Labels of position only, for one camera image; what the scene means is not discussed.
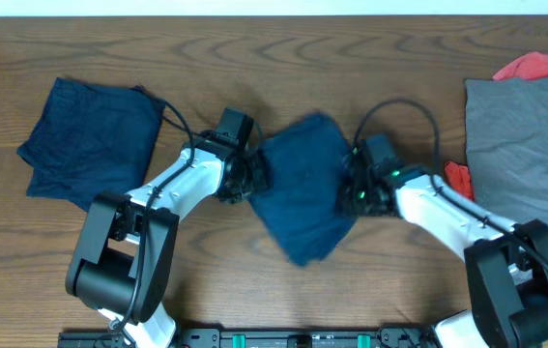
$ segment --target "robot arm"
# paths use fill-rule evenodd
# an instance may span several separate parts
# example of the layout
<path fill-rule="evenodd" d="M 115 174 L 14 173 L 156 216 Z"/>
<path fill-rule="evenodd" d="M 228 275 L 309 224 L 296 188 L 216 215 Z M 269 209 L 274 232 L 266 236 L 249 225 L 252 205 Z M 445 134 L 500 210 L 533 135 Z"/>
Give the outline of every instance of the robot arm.
<path fill-rule="evenodd" d="M 168 282 L 180 221 L 205 197 L 239 202 L 266 189 L 264 162 L 248 152 L 253 120 L 226 109 L 216 130 L 201 134 L 192 165 L 166 185 L 152 205 L 142 281 L 136 306 L 125 327 L 138 347 L 168 347 L 175 322 L 161 304 Z M 111 323 L 123 319 L 134 291 L 138 253 L 124 254 L 108 240 L 140 241 L 142 215 L 152 188 L 183 167 L 190 148 L 153 181 L 125 195 L 105 191 L 91 205 L 66 277 L 66 290 Z"/>
<path fill-rule="evenodd" d="M 343 212 L 403 218 L 465 261 L 472 310 L 432 328 L 440 346 L 529 347 L 548 340 L 546 224 L 518 224 L 491 214 L 439 176 L 405 166 L 383 134 L 363 140 L 351 163 L 352 178 L 338 194 Z M 532 271 L 531 279 L 515 284 L 511 273 L 519 270 Z"/>

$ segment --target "wood grain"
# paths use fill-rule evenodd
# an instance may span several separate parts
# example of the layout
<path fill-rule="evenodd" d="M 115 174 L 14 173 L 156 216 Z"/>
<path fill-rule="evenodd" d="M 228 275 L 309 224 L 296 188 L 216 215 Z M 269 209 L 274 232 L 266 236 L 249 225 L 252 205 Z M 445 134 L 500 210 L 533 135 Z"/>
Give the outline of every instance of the wood grain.
<path fill-rule="evenodd" d="M 0 18 L 0 347 L 49 347 L 57 333 L 106 323 L 64 289 L 85 214 L 27 198 L 16 154 L 57 76 L 143 84 L 196 130 L 231 105 L 271 135 L 309 109 L 350 137 L 374 103 L 428 105 L 444 159 L 464 161 L 465 78 L 490 78 L 529 51 L 548 52 L 548 17 Z M 392 107 L 385 131 L 409 160 L 430 161 L 425 120 Z M 162 128 L 149 177 L 184 136 Z M 363 218 L 327 260 L 290 265 L 247 204 L 200 204 L 181 225 L 166 291 L 180 321 L 245 327 L 375 327 L 429 322 L 469 306 L 463 263 L 399 220 Z"/>

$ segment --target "black bracket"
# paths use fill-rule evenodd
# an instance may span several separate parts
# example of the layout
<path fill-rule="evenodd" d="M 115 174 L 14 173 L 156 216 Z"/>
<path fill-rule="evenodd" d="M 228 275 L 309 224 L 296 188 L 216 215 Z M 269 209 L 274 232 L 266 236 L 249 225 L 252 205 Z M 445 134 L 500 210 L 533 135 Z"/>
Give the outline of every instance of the black bracket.
<path fill-rule="evenodd" d="M 262 154 L 246 150 L 253 125 L 254 120 L 243 112 L 226 108 L 217 129 L 205 132 L 205 140 L 196 146 L 224 161 L 222 182 L 216 192 L 220 202 L 240 203 L 269 188 Z"/>
<path fill-rule="evenodd" d="M 349 157 L 349 178 L 338 189 L 338 210 L 347 217 L 398 216 L 388 176 L 403 167 L 384 134 L 362 140 Z"/>
<path fill-rule="evenodd" d="M 143 207 L 130 197 L 109 191 L 100 193 L 89 209 L 68 268 L 65 286 L 93 309 L 117 314 L 128 310 L 134 289 L 138 255 L 130 256 L 108 246 L 108 239 L 121 240 L 127 231 L 138 236 Z M 161 302 L 168 282 L 179 217 L 168 209 L 151 212 L 142 283 L 132 323 L 147 321 Z"/>
<path fill-rule="evenodd" d="M 59 333 L 57 348 L 133 348 L 120 333 Z"/>
<path fill-rule="evenodd" d="M 548 262 L 548 226 L 538 220 L 515 232 Z M 515 285 L 508 266 L 533 270 Z M 505 237 L 465 249 L 467 280 L 477 329 L 489 346 L 531 347 L 548 340 L 548 275 Z"/>

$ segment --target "green connector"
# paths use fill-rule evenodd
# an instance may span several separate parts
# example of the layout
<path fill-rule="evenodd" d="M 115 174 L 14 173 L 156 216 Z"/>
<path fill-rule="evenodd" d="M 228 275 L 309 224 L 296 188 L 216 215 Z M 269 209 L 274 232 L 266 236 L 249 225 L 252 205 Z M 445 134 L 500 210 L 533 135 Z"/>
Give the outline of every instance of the green connector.
<path fill-rule="evenodd" d="M 370 336 L 358 334 L 358 348 L 370 348 Z"/>
<path fill-rule="evenodd" d="M 233 334 L 233 348 L 245 348 L 245 336 Z"/>

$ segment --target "red cloth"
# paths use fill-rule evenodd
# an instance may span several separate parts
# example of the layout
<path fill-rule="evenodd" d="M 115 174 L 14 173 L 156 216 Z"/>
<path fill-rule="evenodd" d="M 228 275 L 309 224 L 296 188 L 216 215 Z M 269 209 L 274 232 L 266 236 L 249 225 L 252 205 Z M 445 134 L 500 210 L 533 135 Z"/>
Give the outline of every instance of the red cloth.
<path fill-rule="evenodd" d="M 495 73 L 493 79 L 501 81 L 512 77 L 527 80 L 548 77 L 548 54 L 527 53 Z"/>
<path fill-rule="evenodd" d="M 446 177 L 449 185 L 469 200 L 474 200 L 474 188 L 471 186 L 471 175 L 466 165 L 453 161 L 446 163 Z"/>
<path fill-rule="evenodd" d="M 512 77 L 526 80 L 548 77 L 548 54 L 539 52 L 525 54 L 495 73 L 493 79 L 501 81 Z M 449 161 L 446 163 L 446 178 L 449 185 L 458 193 L 474 200 L 474 188 L 466 165 Z"/>

